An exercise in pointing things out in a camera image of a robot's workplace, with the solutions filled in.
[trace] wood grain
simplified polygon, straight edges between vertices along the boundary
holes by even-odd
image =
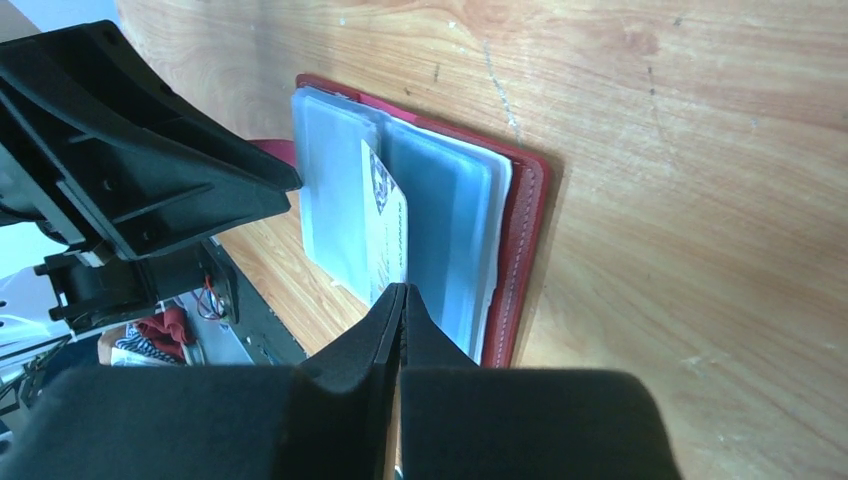
[[[311,72],[544,153],[518,365],[635,373],[688,478],[845,478],[848,3],[118,3],[245,138],[290,138]],[[221,239],[307,350],[363,313],[296,209]]]

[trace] screw hole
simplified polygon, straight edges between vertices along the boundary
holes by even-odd
[[[103,38],[105,38],[106,41],[112,45],[118,44],[118,37],[116,37],[115,34],[110,32],[109,30],[103,30]]]

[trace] wallet stitching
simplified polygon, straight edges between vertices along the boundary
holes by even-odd
[[[515,254],[514,265],[512,268],[512,274],[509,279],[509,294],[507,295],[506,308],[504,309],[504,314],[501,317],[501,335],[498,340],[498,355],[496,361],[498,364],[503,362],[503,347],[504,341],[506,340],[506,332],[508,330],[508,324],[506,322],[507,317],[509,317],[510,308],[512,306],[512,294],[515,290],[515,279],[518,277],[518,264],[520,263],[521,252],[524,250],[524,242],[527,237],[527,224],[528,218],[530,218],[530,207],[533,205],[533,192],[536,188],[536,174],[535,172],[530,172],[530,188],[527,191],[527,208],[524,209],[524,223],[521,225],[521,237],[518,242],[518,252]]]

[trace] card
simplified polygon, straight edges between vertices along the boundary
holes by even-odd
[[[362,181],[365,252],[373,305],[390,283],[406,282],[409,213],[400,187],[365,140]]]

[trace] leather cover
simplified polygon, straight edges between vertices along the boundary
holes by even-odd
[[[298,75],[297,87],[314,87],[344,95],[442,135],[497,152],[512,161],[512,184],[504,208],[501,243],[498,252],[498,284],[486,320],[483,341],[484,367],[508,367],[512,363],[524,295],[536,254],[536,243],[544,214],[544,199],[551,170],[545,160],[532,152],[484,137],[454,125],[402,110],[379,98],[309,74]],[[295,165],[292,142],[254,140],[255,145],[289,165]]]

